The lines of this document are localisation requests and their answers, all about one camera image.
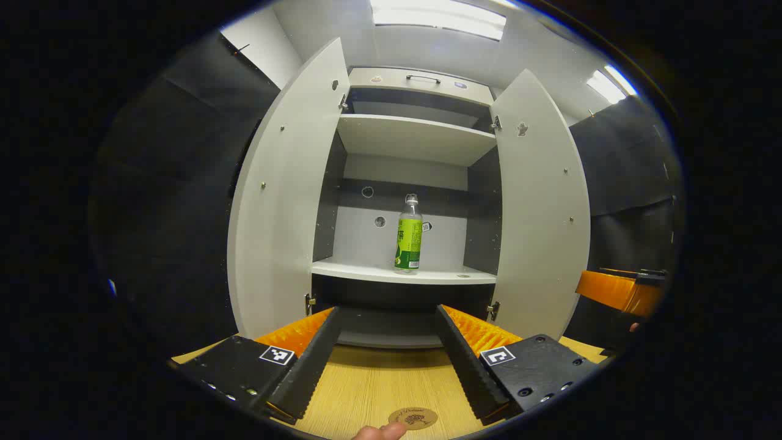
cabinet shelf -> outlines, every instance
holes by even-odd
[[[469,167],[494,148],[494,135],[411,117],[344,114],[337,124],[351,154],[400,157]]]
[[[402,284],[495,284],[497,281],[497,277],[490,273],[466,266],[438,271],[419,269],[407,275],[396,273],[390,267],[356,265],[352,261],[334,260],[333,257],[312,263],[312,273],[352,280]]]

wooden table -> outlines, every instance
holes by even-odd
[[[560,342],[592,362],[605,359],[599,355],[602,348],[567,337]],[[216,344],[172,359],[187,362]],[[486,428],[473,415],[442,348],[385,350],[345,345],[334,347],[304,418],[288,426],[325,438],[350,439],[364,425],[388,423],[392,412],[407,406],[431,409],[439,419],[431,427],[409,431],[405,440],[455,438]]]

cabinet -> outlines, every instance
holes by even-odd
[[[413,192],[432,230],[418,273],[397,275],[396,219]],[[289,81],[253,138],[231,207],[231,306],[239,332],[259,337],[302,318],[305,295],[350,307],[360,326],[405,323],[400,334],[425,321],[416,314],[428,301],[463,301],[482,318],[499,302],[497,325],[559,338],[589,238],[578,151],[532,72],[496,100],[440,73],[349,76],[337,38]],[[372,345],[349,330],[343,342]],[[399,346],[385,336],[375,335],[379,346]],[[418,336],[418,346],[436,344]]]

black curtain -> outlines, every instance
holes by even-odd
[[[630,96],[570,132],[590,198],[587,268],[668,268],[680,168],[665,123]]]
[[[116,116],[95,162],[94,251],[171,355],[236,333],[231,186],[279,89],[218,32],[181,51]]]

drawer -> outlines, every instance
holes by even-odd
[[[354,67],[348,78],[350,79],[350,87],[415,90],[463,99],[483,106],[490,106],[494,102],[491,91],[486,85],[422,70],[395,67]]]

